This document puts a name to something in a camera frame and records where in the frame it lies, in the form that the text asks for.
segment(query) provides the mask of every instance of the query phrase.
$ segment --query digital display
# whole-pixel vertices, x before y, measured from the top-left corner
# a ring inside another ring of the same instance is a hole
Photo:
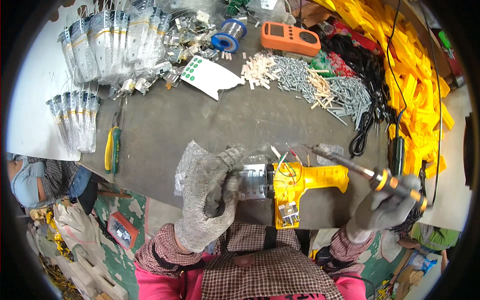
[[[283,26],[270,24],[270,35],[283,37]]]

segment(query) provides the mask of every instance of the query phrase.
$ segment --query solder wire spool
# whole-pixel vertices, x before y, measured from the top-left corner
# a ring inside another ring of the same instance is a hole
[[[221,31],[212,36],[212,44],[220,51],[234,53],[246,34],[247,27],[241,21],[228,19],[222,23]]]

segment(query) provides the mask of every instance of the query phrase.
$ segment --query work glove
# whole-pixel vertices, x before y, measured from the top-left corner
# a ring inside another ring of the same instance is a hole
[[[400,182],[409,189],[420,190],[420,179],[415,175],[404,176]],[[353,243],[362,243],[372,232],[402,224],[415,202],[411,197],[400,198],[371,191],[347,223],[348,239]]]
[[[232,146],[203,156],[187,171],[183,218],[175,222],[175,234],[189,251],[202,252],[233,223],[242,157],[243,145]]]

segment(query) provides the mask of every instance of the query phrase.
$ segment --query gray table surface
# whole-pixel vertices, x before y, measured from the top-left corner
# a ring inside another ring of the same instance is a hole
[[[249,25],[249,32],[240,42],[232,61],[219,59],[218,64],[240,75],[244,60],[242,52],[251,56],[262,49],[260,28]],[[337,144],[348,156],[348,144],[355,136],[348,117],[343,125],[321,108],[310,110],[296,92],[283,92],[271,83],[270,90],[248,84],[219,91],[217,102],[197,88],[180,83],[167,90],[165,81],[157,81],[143,96],[136,91],[123,105],[124,120],[121,134],[119,173],[113,177],[104,172],[104,151],[107,132],[118,101],[108,98],[108,89],[101,87],[102,98],[96,125],[96,151],[83,154],[80,163],[119,186],[164,203],[182,207],[183,199],[175,196],[174,183],[177,165],[185,147],[195,140],[210,153],[223,151],[228,144],[244,144],[249,156],[271,155],[266,143],[279,152],[287,151],[285,142],[306,162],[306,152],[300,143]],[[372,128],[365,153],[355,158],[359,164],[373,168],[385,167],[387,134],[384,125],[378,137]],[[313,154],[311,164],[316,165]],[[369,192],[367,182],[349,172],[346,193],[337,188],[308,190],[300,200],[301,228],[334,228],[345,224],[358,203]],[[252,224],[273,224],[272,200],[239,202],[236,219]]]

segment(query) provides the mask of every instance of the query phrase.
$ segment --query blue spool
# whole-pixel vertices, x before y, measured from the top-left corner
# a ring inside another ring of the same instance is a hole
[[[228,19],[222,23],[222,31],[225,31],[224,26],[229,23],[236,23],[242,28],[242,35],[240,38],[243,38],[247,34],[247,27],[238,20]],[[233,53],[239,48],[239,40],[237,37],[233,36],[227,32],[219,32],[212,36],[212,45],[220,51]]]

